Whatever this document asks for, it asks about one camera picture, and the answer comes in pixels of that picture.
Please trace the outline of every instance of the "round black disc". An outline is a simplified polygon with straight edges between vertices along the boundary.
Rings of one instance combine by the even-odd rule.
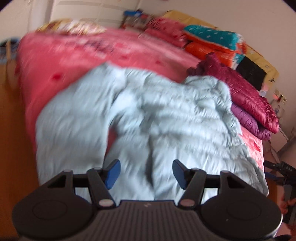
[[[12,213],[17,231],[26,237],[53,240],[78,233],[92,218],[92,206],[72,192],[48,190],[32,193]]]
[[[246,189],[232,189],[209,199],[201,215],[211,231],[231,240],[269,238],[282,220],[274,202],[256,190],[249,193]]]

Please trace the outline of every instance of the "ribbed black surface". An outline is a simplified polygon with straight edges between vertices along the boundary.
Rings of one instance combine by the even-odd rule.
[[[71,240],[192,241],[223,239],[210,233],[194,211],[178,209],[172,201],[151,203],[123,201],[114,210],[99,212],[91,226]]]

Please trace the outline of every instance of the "light blue quilt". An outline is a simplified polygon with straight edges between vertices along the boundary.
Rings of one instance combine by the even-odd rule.
[[[237,135],[225,83],[191,76],[178,84],[152,72],[103,64],[56,95],[36,123],[37,168],[43,184],[64,169],[85,173],[121,161],[110,190],[121,199],[176,202],[183,194],[172,172],[188,168],[236,174],[268,194],[263,171]],[[118,134],[105,156],[108,129]],[[77,194],[87,197],[86,190]],[[203,201],[217,194],[205,190]]]

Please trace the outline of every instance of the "human hand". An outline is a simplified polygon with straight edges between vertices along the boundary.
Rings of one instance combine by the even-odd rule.
[[[296,204],[296,198],[288,200],[287,202],[285,201],[285,196],[283,195],[281,198],[281,205],[280,209],[283,215],[288,213],[288,207],[289,206],[295,206]],[[291,235],[292,237],[296,237],[296,225],[288,225],[287,227],[291,230]]]

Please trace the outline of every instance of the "black handle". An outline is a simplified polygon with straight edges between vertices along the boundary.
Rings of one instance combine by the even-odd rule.
[[[291,185],[284,185],[285,201],[296,198],[296,187]],[[288,225],[294,225],[296,218],[296,206],[289,206],[288,213],[284,216],[283,222]]]
[[[264,161],[263,166],[274,170],[276,168],[276,163],[270,162],[270,161]]]

